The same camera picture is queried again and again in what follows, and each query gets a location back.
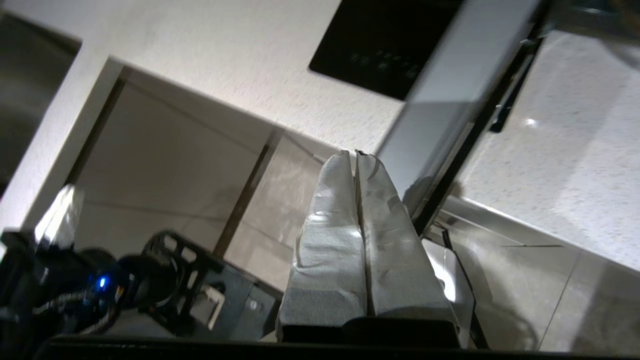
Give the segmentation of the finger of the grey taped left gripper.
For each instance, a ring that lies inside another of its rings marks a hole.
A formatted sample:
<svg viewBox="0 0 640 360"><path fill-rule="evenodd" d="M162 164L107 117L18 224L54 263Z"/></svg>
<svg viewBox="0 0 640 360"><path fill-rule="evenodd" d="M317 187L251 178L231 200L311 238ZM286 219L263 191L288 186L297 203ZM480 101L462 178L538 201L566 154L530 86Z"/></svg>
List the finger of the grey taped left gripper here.
<svg viewBox="0 0 640 360"><path fill-rule="evenodd" d="M340 330L368 312L365 250L348 151L320 169L276 320L281 343Z"/></svg>

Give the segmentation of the grey taped right gripper finger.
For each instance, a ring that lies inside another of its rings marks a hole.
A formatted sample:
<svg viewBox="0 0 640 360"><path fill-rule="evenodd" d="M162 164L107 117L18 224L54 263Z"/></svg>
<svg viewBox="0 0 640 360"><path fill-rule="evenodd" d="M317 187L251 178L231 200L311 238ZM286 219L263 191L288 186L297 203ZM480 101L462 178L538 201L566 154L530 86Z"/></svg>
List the grey taped right gripper finger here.
<svg viewBox="0 0 640 360"><path fill-rule="evenodd" d="M368 312L384 318L444 321L457 331L458 319L406 207L374 155L356 154L356 189Z"/></svg>

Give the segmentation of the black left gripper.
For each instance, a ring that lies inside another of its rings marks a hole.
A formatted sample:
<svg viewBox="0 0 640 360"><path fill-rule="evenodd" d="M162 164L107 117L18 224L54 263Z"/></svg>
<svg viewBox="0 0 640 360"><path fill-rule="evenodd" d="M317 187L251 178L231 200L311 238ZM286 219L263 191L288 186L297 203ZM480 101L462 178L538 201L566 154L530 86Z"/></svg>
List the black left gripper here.
<svg viewBox="0 0 640 360"><path fill-rule="evenodd" d="M1 235L1 323L28 327L41 307L89 281L89 265L72 248L85 192L67 184L34 229Z"/></svg>

